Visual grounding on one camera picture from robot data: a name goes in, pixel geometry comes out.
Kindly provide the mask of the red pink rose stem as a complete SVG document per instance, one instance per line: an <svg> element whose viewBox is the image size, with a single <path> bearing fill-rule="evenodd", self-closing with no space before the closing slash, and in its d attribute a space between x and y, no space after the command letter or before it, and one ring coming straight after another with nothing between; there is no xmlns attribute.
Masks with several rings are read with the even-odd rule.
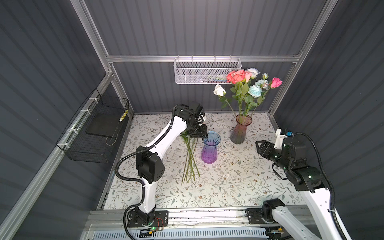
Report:
<svg viewBox="0 0 384 240"><path fill-rule="evenodd" d="M246 89L248 87L248 84L244 81L244 70L238 70L236 71L236 83L232 84L233 87L231 88L231 91L234 93L233 98L237 100L238 106L239 106L239 115L242 115L243 112L243 101L246 96Z"/></svg>

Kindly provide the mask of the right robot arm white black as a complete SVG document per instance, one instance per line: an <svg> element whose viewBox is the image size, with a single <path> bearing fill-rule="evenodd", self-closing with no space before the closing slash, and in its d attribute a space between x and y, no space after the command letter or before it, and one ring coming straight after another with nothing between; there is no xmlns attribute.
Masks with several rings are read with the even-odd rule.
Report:
<svg viewBox="0 0 384 240"><path fill-rule="evenodd" d="M322 240L349 240L346 227L335 205L335 194L325 175L316 167L309 166L306 159L306 145L294 138L277 140L275 144L266 140L256 141L257 153L281 168L299 195L305 200L320 232ZM278 199L264 202L263 220L277 222L295 240L316 240L315 236L302 224L285 204Z"/></svg>

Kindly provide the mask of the deep pink rose stem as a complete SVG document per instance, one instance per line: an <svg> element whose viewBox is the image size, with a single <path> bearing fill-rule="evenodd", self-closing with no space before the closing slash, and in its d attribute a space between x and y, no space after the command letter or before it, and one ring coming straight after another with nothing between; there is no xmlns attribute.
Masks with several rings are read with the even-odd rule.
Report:
<svg viewBox="0 0 384 240"><path fill-rule="evenodd" d="M235 76L236 76L236 71L231 71L227 75L227 82L231 84L235 84L237 82Z"/></svg>

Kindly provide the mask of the white cream rose stem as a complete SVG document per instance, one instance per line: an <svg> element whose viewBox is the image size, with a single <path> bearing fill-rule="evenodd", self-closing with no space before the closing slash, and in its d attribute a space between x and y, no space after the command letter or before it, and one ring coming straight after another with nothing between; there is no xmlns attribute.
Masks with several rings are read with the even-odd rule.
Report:
<svg viewBox="0 0 384 240"><path fill-rule="evenodd" d="M221 85L216 84L213 93L219 98L219 101L222 103L222 108L224 109L226 107L229 107L234 116L236 117L237 115L233 107L231 106L230 100L226 97L226 90Z"/></svg>

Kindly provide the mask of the tubes in white basket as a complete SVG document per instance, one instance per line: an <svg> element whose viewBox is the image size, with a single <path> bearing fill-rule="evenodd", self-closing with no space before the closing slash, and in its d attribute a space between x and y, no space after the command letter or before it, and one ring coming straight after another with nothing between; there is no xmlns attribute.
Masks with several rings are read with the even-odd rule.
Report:
<svg viewBox="0 0 384 240"><path fill-rule="evenodd" d="M204 76L200 79L200 83L213 84L213 83L226 83L226 75Z"/></svg>

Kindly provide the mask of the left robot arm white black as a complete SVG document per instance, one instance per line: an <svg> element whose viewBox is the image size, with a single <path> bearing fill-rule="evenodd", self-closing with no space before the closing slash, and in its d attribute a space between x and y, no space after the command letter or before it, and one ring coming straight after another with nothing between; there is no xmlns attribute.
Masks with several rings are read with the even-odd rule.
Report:
<svg viewBox="0 0 384 240"><path fill-rule="evenodd" d="M204 125L205 112L198 103L177 104L171 119L159 135L145 147L139 146L136 155L136 169L144 182L141 203L135 213L145 225L150 225L155 218L155 194L157 183L165 173L163 158L175 139L183 132L193 138L207 138L208 128Z"/></svg>

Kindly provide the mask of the pink glass vase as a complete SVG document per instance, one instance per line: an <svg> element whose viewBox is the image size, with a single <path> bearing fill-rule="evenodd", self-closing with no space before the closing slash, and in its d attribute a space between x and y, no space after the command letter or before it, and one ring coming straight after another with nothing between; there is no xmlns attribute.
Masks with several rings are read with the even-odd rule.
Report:
<svg viewBox="0 0 384 240"><path fill-rule="evenodd" d="M234 144L242 144L246 139L247 127L252 124L253 120L249 115L237 115L236 122L237 125L230 135L230 140Z"/></svg>

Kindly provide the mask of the single dark pink bud stem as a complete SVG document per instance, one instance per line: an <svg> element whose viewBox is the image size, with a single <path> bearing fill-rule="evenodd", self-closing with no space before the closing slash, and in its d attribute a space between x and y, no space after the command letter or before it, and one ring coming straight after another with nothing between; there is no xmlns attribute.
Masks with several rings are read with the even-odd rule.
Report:
<svg viewBox="0 0 384 240"><path fill-rule="evenodd" d="M276 89L276 88L280 87L283 84L283 81L281 79L279 79L279 78L273 78L272 80L269 80L269 81L271 83L270 90Z"/></svg>

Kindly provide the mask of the blue purple glass vase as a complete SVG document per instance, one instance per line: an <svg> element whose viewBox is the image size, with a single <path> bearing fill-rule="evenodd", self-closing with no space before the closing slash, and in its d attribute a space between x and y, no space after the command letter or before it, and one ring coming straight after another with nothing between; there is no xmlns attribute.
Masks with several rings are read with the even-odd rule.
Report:
<svg viewBox="0 0 384 240"><path fill-rule="evenodd" d="M206 138L203 139L203 150L201 157L204 163L213 164L218 158L218 145L221 142L221 137L218 133L209 131Z"/></svg>

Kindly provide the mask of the yellow tube in basket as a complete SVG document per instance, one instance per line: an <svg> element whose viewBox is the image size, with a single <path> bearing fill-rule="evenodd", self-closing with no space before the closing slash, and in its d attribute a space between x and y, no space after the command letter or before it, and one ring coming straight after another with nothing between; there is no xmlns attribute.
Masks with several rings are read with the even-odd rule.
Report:
<svg viewBox="0 0 384 240"><path fill-rule="evenodd" d="M124 120L124 118L127 116L128 112L129 112L128 110L125 110L125 112L120 117L120 122L122 122Z"/></svg>

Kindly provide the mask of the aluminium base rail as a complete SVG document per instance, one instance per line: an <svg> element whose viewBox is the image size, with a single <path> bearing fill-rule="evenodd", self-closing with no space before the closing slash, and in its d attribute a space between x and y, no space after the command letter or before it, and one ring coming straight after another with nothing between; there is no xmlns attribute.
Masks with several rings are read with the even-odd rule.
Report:
<svg viewBox="0 0 384 240"><path fill-rule="evenodd" d="M122 210L92 211L82 240L315 240L317 227L304 205L288 206L293 224L265 222L260 207L162 209L166 216L148 227L125 228Z"/></svg>

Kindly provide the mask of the white spray rose stem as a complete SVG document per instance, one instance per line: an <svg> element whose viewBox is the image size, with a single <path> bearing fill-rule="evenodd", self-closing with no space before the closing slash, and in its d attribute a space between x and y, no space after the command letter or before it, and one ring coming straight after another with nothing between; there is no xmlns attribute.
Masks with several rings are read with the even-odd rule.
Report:
<svg viewBox="0 0 384 240"><path fill-rule="evenodd" d="M255 111L255 109L264 102L266 94L270 90L270 85L269 75L264 73L260 80L249 87L245 97L246 104L243 116L248 115L250 110Z"/></svg>

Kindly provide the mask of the small pink spray roses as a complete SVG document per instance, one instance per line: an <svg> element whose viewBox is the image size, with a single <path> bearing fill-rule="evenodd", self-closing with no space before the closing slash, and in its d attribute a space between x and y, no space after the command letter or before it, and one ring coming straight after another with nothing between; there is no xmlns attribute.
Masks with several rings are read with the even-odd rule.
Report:
<svg viewBox="0 0 384 240"><path fill-rule="evenodd" d="M184 184L189 183L191 180L196 181L196 179L201 176L195 160L195 151L197 149L199 139L192 137L188 130L183 131L180 136L187 148L185 167L182 177L182 184Z"/></svg>

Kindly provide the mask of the light pink rose stem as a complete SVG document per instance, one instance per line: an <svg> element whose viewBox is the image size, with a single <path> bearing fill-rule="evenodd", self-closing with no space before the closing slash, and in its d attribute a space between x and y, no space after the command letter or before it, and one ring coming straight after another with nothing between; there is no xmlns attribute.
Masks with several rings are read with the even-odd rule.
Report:
<svg viewBox="0 0 384 240"><path fill-rule="evenodd" d="M250 79L252 78L253 73L249 71L244 71L244 81L248 83Z"/></svg>

